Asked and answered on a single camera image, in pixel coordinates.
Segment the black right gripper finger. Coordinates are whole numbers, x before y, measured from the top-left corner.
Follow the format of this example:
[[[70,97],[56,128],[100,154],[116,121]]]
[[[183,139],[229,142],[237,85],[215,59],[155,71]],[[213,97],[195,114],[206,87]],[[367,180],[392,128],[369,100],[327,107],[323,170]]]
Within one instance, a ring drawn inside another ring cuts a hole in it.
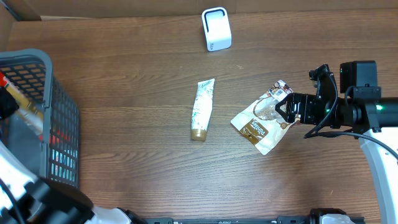
[[[284,119],[286,123],[293,123],[294,122],[294,114],[288,112],[285,107],[275,108],[276,112]]]
[[[289,93],[275,105],[276,111],[292,111],[294,108],[294,94]]]

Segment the brown white granola pouch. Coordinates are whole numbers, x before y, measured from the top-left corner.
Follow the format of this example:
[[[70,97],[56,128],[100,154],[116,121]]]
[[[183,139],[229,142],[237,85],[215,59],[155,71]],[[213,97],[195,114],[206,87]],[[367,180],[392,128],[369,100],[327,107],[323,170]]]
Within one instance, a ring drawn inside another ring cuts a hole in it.
[[[286,82],[279,80],[231,120],[231,124],[263,155],[275,148],[294,125],[286,123],[275,110],[275,105],[292,92]]]

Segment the white tube with gold cap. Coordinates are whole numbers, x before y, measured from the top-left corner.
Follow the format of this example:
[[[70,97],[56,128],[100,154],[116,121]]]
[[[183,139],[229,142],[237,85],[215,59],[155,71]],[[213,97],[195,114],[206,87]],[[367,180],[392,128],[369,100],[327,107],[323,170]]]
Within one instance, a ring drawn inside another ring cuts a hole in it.
[[[198,82],[192,110],[191,139],[205,141],[213,109],[215,79]]]

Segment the teal wipes packet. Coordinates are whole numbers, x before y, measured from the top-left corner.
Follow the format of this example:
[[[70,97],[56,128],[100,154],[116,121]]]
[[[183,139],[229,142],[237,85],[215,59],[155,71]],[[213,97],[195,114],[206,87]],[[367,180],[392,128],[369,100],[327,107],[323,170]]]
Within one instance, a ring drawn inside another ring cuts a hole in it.
[[[53,149],[51,161],[51,174],[73,182],[78,180],[76,160],[68,153],[63,154]]]

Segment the orange spaghetti package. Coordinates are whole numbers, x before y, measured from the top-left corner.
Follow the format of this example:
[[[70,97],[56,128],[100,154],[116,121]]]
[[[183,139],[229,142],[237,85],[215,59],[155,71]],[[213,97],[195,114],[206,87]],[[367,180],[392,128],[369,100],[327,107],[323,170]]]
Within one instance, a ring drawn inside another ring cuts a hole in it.
[[[1,73],[1,86],[15,99],[18,109],[16,114],[25,122],[35,135],[43,134],[44,114],[15,85]]]

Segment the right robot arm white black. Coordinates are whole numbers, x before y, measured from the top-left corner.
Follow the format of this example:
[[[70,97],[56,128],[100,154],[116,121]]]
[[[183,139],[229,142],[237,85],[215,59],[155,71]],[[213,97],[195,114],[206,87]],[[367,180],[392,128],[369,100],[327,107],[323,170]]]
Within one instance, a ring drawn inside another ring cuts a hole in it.
[[[397,98],[382,97],[373,60],[340,65],[340,82],[327,64],[309,72],[314,95],[290,93],[275,106],[288,123],[313,128],[306,139],[352,136],[373,177],[383,223],[397,223]]]

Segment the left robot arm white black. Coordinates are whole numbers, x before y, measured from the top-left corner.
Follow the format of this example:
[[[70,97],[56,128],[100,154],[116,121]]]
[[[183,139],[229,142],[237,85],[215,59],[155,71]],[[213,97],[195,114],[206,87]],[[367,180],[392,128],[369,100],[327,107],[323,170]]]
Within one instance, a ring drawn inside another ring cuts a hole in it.
[[[1,144],[1,223],[146,223],[123,208],[101,208],[77,188],[39,177]]]

